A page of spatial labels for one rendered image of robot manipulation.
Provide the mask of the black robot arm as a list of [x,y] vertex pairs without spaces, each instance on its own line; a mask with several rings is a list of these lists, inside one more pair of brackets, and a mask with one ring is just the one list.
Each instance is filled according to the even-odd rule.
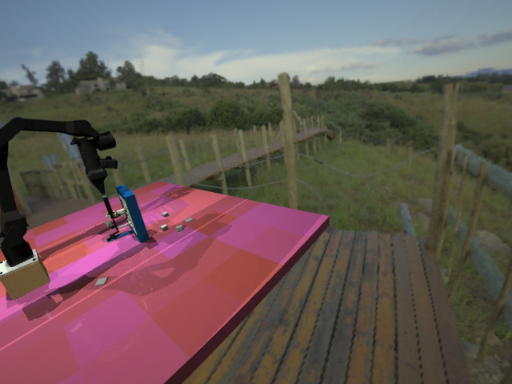
[[[107,150],[116,147],[116,141],[110,131],[99,133],[84,119],[60,122],[14,117],[0,129],[0,218],[2,228],[0,249],[10,267],[34,257],[30,244],[23,239],[29,225],[26,222],[26,214],[17,210],[7,168],[8,141],[22,130],[83,136],[84,138],[80,139],[73,138],[70,143],[71,145],[78,144],[81,156],[93,154],[97,152],[96,149]],[[88,139],[88,137],[93,137],[93,139]]]

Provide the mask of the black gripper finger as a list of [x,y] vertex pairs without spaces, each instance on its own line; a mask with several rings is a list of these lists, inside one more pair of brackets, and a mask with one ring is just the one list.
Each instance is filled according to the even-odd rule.
[[99,192],[101,194],[105,193],[105,187],[104,187],[104,179],[105,178],[106,178],[106,176],[102,177],[102,178],[97,178],[95,180],[91,180],[91,183],[99,190]]

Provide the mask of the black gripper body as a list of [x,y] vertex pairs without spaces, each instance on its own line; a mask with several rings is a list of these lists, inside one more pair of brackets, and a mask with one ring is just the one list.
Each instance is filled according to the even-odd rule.
[[93,154],[81,156],[82,161],[85,166],[85,172],[88,175],[88,179],[95,180],[97,178],[102,178],[107,176],[107,172],[101,168],[100,159],[98,156],[98,152],[95,152]]

